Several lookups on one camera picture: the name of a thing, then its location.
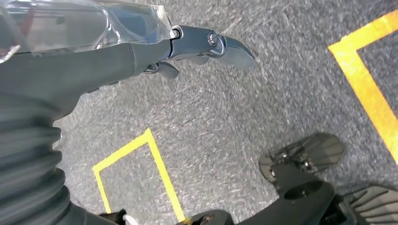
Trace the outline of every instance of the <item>gray carpet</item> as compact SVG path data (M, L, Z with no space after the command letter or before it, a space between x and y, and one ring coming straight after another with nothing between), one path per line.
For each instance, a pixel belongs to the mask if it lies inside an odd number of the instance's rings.
M168 0L173 24L212 28L245 43L260 68L241 72L211 62L174 63L175 80L141 75L82 96L58 121L61 168L74 202L104 212L92 167L150 128L185 216L224 209L236 221L276 198L257 162L264 150L314 131L348 148L324 174L344 186L398 186L398 169L327 47L398 8L396 0ZM359 54L398 114L397 32ZM140 224L172 225L176 216L148 146L101 173L113 210Z

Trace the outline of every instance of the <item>yellow tape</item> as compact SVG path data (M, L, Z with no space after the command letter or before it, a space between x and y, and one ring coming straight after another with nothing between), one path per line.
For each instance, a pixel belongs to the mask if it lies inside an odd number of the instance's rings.
M398 119L357 53L358 49L397 30L398 10L395 10L343 37L329 46L329 50L398 164Z
M105 193L104 186L102 184L100 171L105 169L106 167L112 165L120 158L128 155L129 153L131 153L132 151L134 151L135 149L141 147L142 145L144 145L146 143L148 143L149 148L151 149L151 153L152 153L155 163L158 167L159 173L161 175L161 179L166 188L166 193L171 201L171 205L173 206L173 209L177 216L177 219L179 222L181 222L181 221L185 220L185 216L184 216L183 210L181 208L181 204L177 198L174 187L171 183L170 177L167 173L164 162L161 158L158 146L156 145L155 139L154 139L150 129L147 129L143 135L137 137L130 143L126 144L124 147L122 147L121 149L119 149L118 151L116 151L115 153L110 155L109 157L105 158L104 160L102 160L101 162L99 162L92 168L92 170L94 171L95 178L97 179L99 191L101 193L101 197L102 197L102 201L105 206L105 210L107 213L111 213L109 201L108 201L107 195Z

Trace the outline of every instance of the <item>plastic wrap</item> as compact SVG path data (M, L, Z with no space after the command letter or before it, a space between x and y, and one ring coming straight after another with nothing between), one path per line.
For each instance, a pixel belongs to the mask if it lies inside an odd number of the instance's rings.
M122 0L0 0L0 63L174 37L163 6Z

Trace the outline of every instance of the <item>black mechanical part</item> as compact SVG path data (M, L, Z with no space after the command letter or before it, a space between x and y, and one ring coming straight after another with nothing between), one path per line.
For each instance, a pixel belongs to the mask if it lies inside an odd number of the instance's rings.
M249 70L257 66L257 62L249 49L240 41L218 35L217 47L208 53L225 65L234 65L242 70Z
M223 210L211 210L197 214L176 225L235 225L229 213Z
M168 60L182 60L214 49L208 41L209 33L214 31L190 26L174 26L178 38L171 40L172 50Z
M340 162L344 145L335 135L315 133L275 152L264 153L259 160L262 175L271 183L277 178L273 166L291 162L302 171L317 175Z
M348 193L344 199L358 225L398 225L398 191L379 185Z
M330 206L335 204L336 192L330 183L303 169L303 159L309 158L301 157L309 155L305 153L308 148L303 146L320 142L315 148L322 151L319 146L330 137L332 135L314 134L276 153L261 156L260 170L274 185L279 199L239 225L319 225L324 215L330 213Z
M123 216L126 215L126 210L120 210L119 212L114 213L101 213L99 214L100 217L103 217L107 220L110 220L117 225L126 225L126 222L123 219Z
M323 214L319 225L354 225L355 220L349 219L347 214L344 213L344 206L345 205L342 204L342 198L336 195Z
M180 71L167 62L158 62L149 65L144 71L144 74L158 73L167 79L174 79L178 76Z

